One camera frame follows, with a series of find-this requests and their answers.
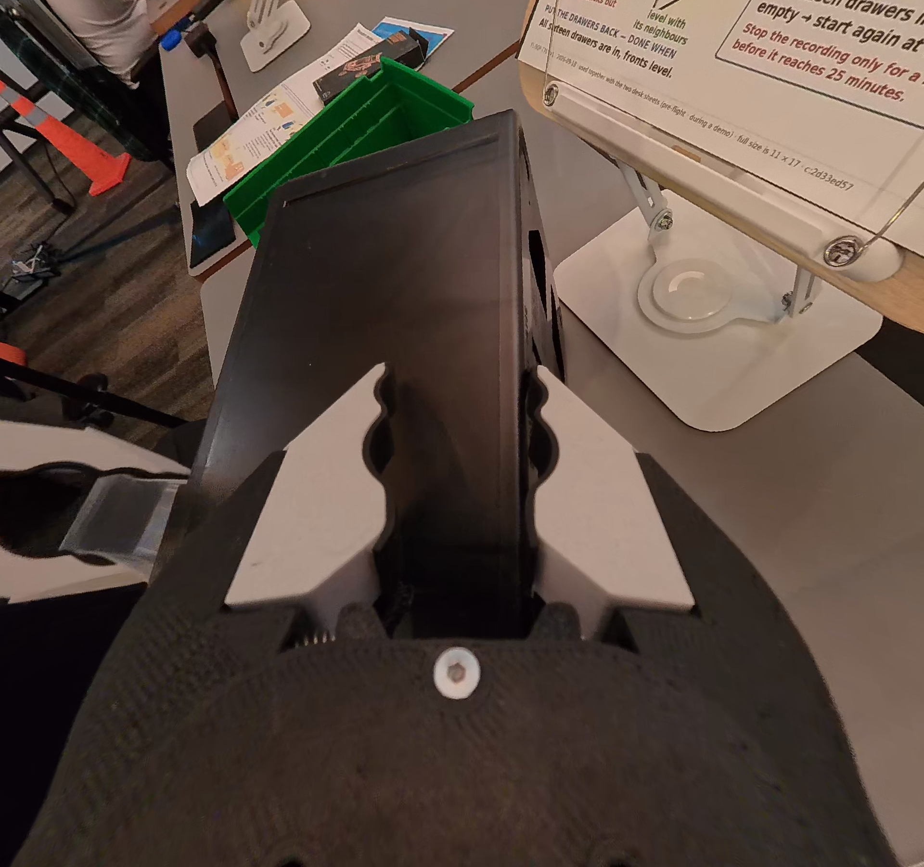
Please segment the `printed instruction sheet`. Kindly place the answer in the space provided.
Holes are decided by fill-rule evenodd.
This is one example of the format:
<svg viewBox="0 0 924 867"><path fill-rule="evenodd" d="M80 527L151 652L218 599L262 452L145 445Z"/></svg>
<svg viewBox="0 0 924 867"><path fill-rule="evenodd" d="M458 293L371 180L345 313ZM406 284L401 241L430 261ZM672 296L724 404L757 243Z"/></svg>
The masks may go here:
<svg viewBox="0 0 924 867"><path fill-rule="evenodd" d="M870 232L922 182L923 0L537 0L518 58Z"/></svg>

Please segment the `black printed box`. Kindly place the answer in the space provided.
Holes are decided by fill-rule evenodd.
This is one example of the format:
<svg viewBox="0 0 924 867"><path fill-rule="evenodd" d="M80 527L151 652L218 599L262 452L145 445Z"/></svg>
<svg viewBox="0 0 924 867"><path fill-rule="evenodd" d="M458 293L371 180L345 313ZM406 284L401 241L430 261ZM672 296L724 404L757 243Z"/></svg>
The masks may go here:
<svg viewBox="0 0 924 867"><path fill-rule="evenodd" d="M383 57L417 69L427 58L430 45L429 40L416 29L397 29L365 52L318 78L314 82L317 95L324 106L329 105L357 79L374 76L381 69Z"/></svg>

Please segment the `orange traffic cone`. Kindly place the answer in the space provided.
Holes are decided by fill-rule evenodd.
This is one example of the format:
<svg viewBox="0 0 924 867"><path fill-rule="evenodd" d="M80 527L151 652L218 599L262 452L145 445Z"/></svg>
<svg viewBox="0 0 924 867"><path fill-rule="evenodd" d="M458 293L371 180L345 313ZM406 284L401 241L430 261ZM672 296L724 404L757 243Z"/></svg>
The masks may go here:
<svg viewBox="0 0 924 867"><path fill-rule="evenodd" d="M105 152L63 121L48 115L6 78L2 78L1 98L26 120L32 135L41 134L88 178L89 195L100 196L124 182L131 162L130 155L115 157Z"/></svg>

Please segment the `small clear plastic drawer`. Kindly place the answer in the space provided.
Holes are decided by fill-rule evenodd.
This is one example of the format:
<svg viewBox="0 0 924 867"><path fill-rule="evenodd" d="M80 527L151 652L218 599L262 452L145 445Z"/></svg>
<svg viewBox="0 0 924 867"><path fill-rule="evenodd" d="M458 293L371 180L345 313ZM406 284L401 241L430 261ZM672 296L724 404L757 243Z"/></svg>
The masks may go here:
<svg viewBox="0 0 924 867"><path fill-rule="evenodd" d="M66 532L61 549L98 556L149 574L185 479L100 477Z"/></svg>

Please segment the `black pad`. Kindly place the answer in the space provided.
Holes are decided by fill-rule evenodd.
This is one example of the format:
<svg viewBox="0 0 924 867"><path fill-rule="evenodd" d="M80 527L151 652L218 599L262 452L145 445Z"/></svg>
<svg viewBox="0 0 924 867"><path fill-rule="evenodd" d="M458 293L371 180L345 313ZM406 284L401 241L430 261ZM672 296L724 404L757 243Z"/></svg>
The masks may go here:
<svg viewBox="0 0 924 867"><path fill-rule="evenodd" d="M236 119L225 102L218 103L193 124L193 138L198 153L208 149L234 124Z"/></svg>

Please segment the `black drawer cabinet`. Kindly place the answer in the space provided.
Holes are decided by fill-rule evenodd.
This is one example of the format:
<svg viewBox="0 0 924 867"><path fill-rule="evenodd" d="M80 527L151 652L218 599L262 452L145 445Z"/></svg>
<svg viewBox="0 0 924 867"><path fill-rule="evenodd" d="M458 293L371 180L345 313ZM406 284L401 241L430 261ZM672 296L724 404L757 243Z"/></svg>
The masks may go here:
<svg viewBox="0 0 924 867"><path fill-rule="evenodd" d="M539 365L565 379L561 310L512 110L276 190L217 382L188 530L374 365L384 472L424 637L519 638L537 608L525 506Z"/></svg>

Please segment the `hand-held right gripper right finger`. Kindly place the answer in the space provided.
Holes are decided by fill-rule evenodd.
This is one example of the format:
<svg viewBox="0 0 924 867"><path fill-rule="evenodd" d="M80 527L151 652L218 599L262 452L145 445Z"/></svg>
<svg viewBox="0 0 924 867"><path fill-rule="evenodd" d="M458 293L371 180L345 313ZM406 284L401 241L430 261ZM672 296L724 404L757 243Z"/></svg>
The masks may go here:
<svg viewBox="0 0 924 867"><path fill-rule="evenodd" d="M625 607L692 610L634 447L545 366L530 376L527 408L538 474L526 499L537 595L570 606L585 640L600 638Z"/></svg>

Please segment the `white stand ledge bar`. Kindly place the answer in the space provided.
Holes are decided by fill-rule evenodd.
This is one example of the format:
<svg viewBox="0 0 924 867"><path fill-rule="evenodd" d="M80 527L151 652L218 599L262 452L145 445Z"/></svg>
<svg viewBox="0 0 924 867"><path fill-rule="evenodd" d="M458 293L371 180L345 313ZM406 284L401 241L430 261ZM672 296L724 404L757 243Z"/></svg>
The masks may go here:
<svg viewBox="0 0 924 867"><path fill-rule="evenodd" d="M826 279L837 275L858 283L883 282L905 263L906 253L883 237L853 264L828 266L822 257L833 240L848 235L866 239L868 233L811 203L760 185L745 171L695 160L670 140L654 138L628 114L563 80L557 84L558 96L549 111L559 124L781 256L807 263Z"/></svg>

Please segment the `green plastic bin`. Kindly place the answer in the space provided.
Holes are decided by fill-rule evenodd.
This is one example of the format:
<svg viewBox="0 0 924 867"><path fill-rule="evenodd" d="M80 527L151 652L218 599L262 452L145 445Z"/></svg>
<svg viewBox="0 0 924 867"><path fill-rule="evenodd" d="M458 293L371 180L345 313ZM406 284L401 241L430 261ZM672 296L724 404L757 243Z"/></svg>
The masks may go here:
<svg viewBox="0 0 924 867"><path fill-rule="evenodd" d="M286 182L463 125L472 114L465 97L386 57L227 191L225 206L257 247L271 194Z"/></svg>

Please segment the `white stand base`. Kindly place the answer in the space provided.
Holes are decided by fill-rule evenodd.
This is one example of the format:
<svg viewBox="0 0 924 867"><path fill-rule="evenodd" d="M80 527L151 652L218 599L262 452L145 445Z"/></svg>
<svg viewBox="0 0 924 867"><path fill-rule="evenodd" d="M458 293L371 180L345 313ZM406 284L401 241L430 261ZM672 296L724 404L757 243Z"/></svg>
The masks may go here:
<svg viewBox="0 0 924 867"><path fill-rule="evenodd" d="M616 165L639 210L565 259L556 287L688 426L742 425L881 329L871 308Z"/></svg>

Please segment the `instruction sheet on wooden stand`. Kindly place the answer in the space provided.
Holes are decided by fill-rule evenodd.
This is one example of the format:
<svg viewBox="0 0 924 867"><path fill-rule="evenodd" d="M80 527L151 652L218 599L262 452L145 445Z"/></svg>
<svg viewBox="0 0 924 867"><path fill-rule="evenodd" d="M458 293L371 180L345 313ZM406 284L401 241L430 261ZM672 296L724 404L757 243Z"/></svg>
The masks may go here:
<svg viewBox="0 0 924 867"><path fill-rule="evenodd" d="M536 3L537 0L529 0L518 55L532 15L532 8L536 6ZM528 102L539 112L555 120L551 112L543 104L542 85L544 71L540 72L521 61L520 64L521 82ZM671 144L675 145L678 151L695 160L700 160L709 166L722 166L722 169L737 168L713 155L708 155L669 133L653 127L630 113L624 113L649 128L649 132L654 138L664 141L670 140ZM765 180L758 179L752 175L750 176L757 180L761 186L768 185L775 187ZM788 191L784 192L794 199L801 200ZM870 237L878 232L865 231ZM817 270L810 268L807 263L795 263L806 267L810 272L814 272L817 276L843 290L853 298L865 303L886 318L920 332L922 331L922 192L918 195L917 200L915 200L907 211L896 221L895 225L887 231L884 237L895 243L899 249L902 249L906 253L906 256L905 263L900 271L894 277L884 280L883 282L858 283L837 275L833 276L831 279L826 279L820 275Z"/></svg>

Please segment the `wooden handled mallet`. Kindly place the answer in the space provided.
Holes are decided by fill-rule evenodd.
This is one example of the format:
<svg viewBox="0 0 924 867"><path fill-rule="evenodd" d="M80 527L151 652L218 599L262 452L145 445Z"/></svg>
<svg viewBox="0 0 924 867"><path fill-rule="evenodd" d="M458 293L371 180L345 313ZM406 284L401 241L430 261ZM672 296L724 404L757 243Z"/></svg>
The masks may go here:
<svg viewBox="0 0 924 867"><path fill-rule="evenodd" d="M214 33L208 28L204 21L197 20L191 23L191 26L187 29L185 42L196 57L208 57L211 61L214 74L221 89L228 118L231 123L236 122L239 119L239 114L237 112L234 96L225 75L221 58L217 51L217 42Z"/></svg>

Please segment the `black tripod leg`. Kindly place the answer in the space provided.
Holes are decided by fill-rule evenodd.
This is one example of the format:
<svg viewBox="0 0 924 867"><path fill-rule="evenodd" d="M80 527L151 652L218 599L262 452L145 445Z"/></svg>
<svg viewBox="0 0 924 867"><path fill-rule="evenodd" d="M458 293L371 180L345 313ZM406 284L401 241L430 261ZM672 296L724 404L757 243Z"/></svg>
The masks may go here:
<svg viewBox="0 0 924 867"><path fill-rule="evenodd" d="M11 361L1 360L1 376L54 393L63 399L92 404L102 411L167 429L175 429L188 423L178 416L157 411L132 399L122 398L109 391L92 389Z"/></svg>

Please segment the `loose printed paper sheet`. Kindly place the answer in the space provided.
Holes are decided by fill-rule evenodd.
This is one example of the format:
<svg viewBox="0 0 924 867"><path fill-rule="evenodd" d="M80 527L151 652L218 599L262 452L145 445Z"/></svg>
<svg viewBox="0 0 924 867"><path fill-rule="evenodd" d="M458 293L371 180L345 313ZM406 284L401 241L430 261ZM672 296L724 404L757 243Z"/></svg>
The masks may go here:
<svg viewBox="0 0 924 867"><path fill-rule="evenodd" d="M269 158L323 109L315 81L379 41L381 37L358 24L328 53L264 94L225 134L195 155L187 178L196 203L202 207L212 202Z"/></svg>

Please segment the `white document stand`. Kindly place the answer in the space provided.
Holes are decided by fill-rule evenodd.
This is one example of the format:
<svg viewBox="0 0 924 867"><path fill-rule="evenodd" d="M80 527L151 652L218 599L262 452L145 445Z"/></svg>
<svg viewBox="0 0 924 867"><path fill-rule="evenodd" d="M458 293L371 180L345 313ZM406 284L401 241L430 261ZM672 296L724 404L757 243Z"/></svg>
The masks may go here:
<svg viewBox="0 0 924 867"><path fill-rule="evenodd" d="M310 30L295 0L250 0L247 26L240 46L252 73L265 68Z"/></svg>

